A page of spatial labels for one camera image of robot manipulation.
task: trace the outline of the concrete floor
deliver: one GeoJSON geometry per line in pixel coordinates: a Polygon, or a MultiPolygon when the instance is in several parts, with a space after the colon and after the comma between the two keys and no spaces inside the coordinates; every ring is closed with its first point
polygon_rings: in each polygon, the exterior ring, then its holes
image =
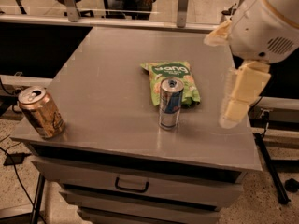
{"type": "MultiPolygon", "coordinates": [[[[238,0],[190,0],[188,9],[188,22],[219,23],[221,11],[238,0]]],[[[65,8],[54,0],[23,0],[28,15],[37,16],[63,16],[65,8]]],[[[7,14],[20,14],[14,0],[0,0],[0,8],[7,14]]],[[[151,21],[174,22],[178,0],[157,0],[154,4],[151,21]]],[[[102,0],[83,0],[78,3],[80,9],[90,7],[94,9],[96,18],[104,14],[102,0]]],[[[0,118],[0,140],[10,135],[21,115],[15,115],[11,110],[0,118]]],[[[288,132],[269,129],[264,141],[273,157],[281,159],[298,159],[299,138],[298,132],[288,132]]],[[[9,138],[0,143],[6,149],[15,145],[9,138]]],[[[11,148],[13,152],[28,152],[24,144],[11,148]]],[[[0,163],[5,160],[5,155],[0,153],[0,163]]],[[[277,193],[271,176],[264,164],[263,171],[249,174],[245,177],[244,193],[229,208],[221,210],[218,224],[295,224],[299,223],[299,194],[289,193],[292,200],[288,205],[278,203],[277,193]]],[[[35,167],[25,159],[22,165],[17,165],[20,179],[27,189],[30,197],[34,199],[38,172],[35,167]]],[[[279,176],[284,182],[289,178],[299,180],[298,169],[296,173],[280,172],[279,176]]],[[[42,210],[48,224],[85,224],[77,214],[77,208],[68,205],[58,194],[58,185],[46,183],[42,210]]],[[[0,210],[18,205],[30,204],[17,180],[12,166],[5,167],[0,164],[0,210]]],[[[20,224],[23,220],[0,221],[0,223],[20,224]]]]}

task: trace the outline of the silver can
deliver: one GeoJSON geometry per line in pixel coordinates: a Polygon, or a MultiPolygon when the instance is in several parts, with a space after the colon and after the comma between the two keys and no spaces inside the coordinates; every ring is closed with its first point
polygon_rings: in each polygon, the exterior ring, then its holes
{"type": "Polygon", "coordinates": [[[51,95],[43,87],[33,86],[19,94],[19,108],[43,138],[64,130],[65,123],[51,95]]]}
{"type": "Polygon", "coordinates": [[[168,77],[161,82],[159,125],[171,130],[178,125],[184,83],[177,77],[168,77]]]}

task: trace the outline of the table top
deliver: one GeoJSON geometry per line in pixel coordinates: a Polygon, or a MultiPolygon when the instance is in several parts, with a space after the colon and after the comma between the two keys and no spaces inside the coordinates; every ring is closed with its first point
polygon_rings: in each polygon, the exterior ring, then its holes
{"type": "Polygon", "coordinates": [[[42,139],[27,119],[13,140],[157,161],[261,171],[247,120],[226,130],[218,124],[225,75],[233,65],[228,46],[210,47],[205,35],[93,27],[48,86],[66,129],[42,139]],[[140,64],[188,61],[200,105],[182,109],[178,127],[158,125],[150,78],[140,64]]]}

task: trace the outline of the drawer handle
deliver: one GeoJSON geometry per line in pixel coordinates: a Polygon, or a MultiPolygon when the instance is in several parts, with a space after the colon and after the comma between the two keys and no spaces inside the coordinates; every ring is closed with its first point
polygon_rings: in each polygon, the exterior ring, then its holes
{"type": "Polygon", "coordinates": [[[128,189],[128,188],[123,188],[119,185],[119,182],[120,182],[120,178],[117,177],[116,180],[115,180],[115,188],[118,189],[118,190],[124,190],[124,191],[131,191],[131,192],[137,192],[137,193],[144,193],[146,192],[148,189],[149,189],[149,185],[150,185],[150,182],[147,181],[146,182],[146,185],[143,189],[128,189]]]}

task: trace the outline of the snack bag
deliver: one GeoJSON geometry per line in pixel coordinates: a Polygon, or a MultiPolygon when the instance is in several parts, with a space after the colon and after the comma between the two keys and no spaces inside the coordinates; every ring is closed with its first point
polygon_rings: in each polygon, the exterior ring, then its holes
{"type": "Polygon", "coordinates": [[[151,100],[155,106],[160,103],[161,81],[166,77],[178,77],[184,83],[183,107],[199,104],[199,92],[196,88],[188,62],[142,63],[141,67],[149,71],[151,100]]]}

